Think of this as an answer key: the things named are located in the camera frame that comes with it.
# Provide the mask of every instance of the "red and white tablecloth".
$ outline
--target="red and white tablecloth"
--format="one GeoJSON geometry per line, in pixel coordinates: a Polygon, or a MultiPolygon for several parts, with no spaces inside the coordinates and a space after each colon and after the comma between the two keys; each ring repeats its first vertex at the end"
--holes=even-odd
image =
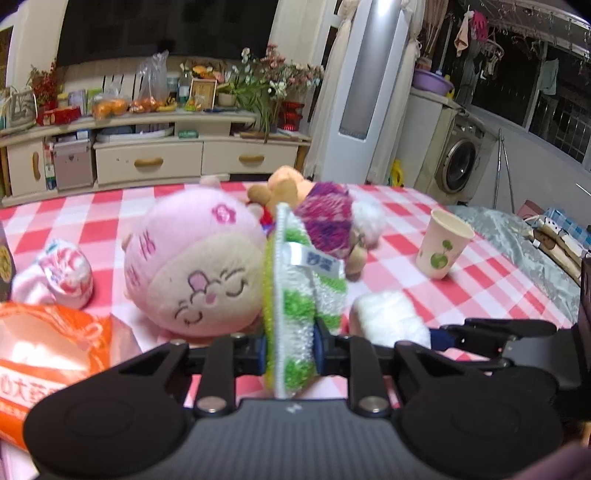
{"type": "MultiPolygon", "coordinates": [[[[248,186],[222,184],[225,191],[244,199],[248,186]]],[[[140,347],[147,350],[170,337],[125,298],[121,239],[160,197],[185,188],[194,185],[114,190],[45,200],[0,210],[0,219],[17,271],[30,265],[51,239],[80,245],[95,279],[95,295],[87,310],[98,315],[113,313],[127,322],[140,347]]],[[[444,280],[433,281],[419,272],[415,256],[430,212],[437,206],[433,199],[415,190],[381,186],[350,186],[350,192],[357,199],[380,203],[388,217],[388,227],[379,247],[369,253],[361,280],[349,283],[348,307],[363,293],[404,290],[428,327],[463,323],[467,317],[539,318],[557,326],[569,325],[556,306],[520,270],[479,236],[464,250],[444,280]]],[[[468,358],[459,351],[447,354],[452,358],[468,358]]],[[[190,397],[196,385],[197,381],[191,387],[190,397]]],[[[239,397],[268,395],[260,379],[253,377],[238,379],[236,389],[239,397]]],[[[346,381],[322,378],[305,396],[344,397],[346,381]]],[[[30,478],[22,455],[6,445],[2,453],[9,478],[30,478]]]]}

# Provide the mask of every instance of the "paper cup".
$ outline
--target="paper cup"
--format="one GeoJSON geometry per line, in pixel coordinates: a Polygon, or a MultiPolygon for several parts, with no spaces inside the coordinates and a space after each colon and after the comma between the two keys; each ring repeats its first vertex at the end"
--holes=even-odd
{"type": "Polygon", "coordinates": [[[431,211],[431,220],[417,255],[417,267],[426,276],[443,278],[474,238],[466,222],[446,210],[431,211]]]}

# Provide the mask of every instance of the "flower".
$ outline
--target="flower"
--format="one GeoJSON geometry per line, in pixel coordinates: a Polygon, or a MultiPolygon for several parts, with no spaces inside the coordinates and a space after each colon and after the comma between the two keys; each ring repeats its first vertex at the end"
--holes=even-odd
{"type": "Polygon", "coordinates": [[[212,214],[218,223],[222,225],[227,223],[236,223],[236,210],[231,209],[224,203],[218,203],[212,208],[212,214]]]}

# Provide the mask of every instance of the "picture frame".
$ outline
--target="picture frame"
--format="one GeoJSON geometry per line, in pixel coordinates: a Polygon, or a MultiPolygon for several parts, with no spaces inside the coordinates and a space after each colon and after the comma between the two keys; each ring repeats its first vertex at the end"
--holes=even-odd
{"type": "Polygon", "coordinates": [[[216,99],[216,89],[217,80],[193,79],[191,91],[189,92],[189,102],[193,100],[193,105],[197,110],[212,109],[216,99]]]}
{"type": "Polygon", "coordinates": [[[37,118],[37,103],[30,88],[13,92],[8,101],[7,128],[21,127],[37,118]]]}

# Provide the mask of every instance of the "hanging clothes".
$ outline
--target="hanging clothes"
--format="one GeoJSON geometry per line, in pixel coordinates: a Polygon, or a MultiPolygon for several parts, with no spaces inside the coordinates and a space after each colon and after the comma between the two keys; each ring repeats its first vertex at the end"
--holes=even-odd
{"type": "Polygon", "coordinates": [[[558,78],[558,59],[543,61],[538,76],[538,90],[546,95],[556,95],[556,80],[558,78]]]}
{"type": "Polygon", "coordinates": [[[460,26],[460,31],[457,33],[456,39],[453,41],[457,50],[457,56],[460,57],[462,52],[468,48],[468,33],[470,31],[470,19],[474,16],[472,10],[468,10],[464,14],[464,20],[460,26]]]}
{"type": "Polygon", "coordinates": [[[472,40],[485,41],[488,38],[488,20],[479,11],[474,11],[470,27],[472,40]]]}

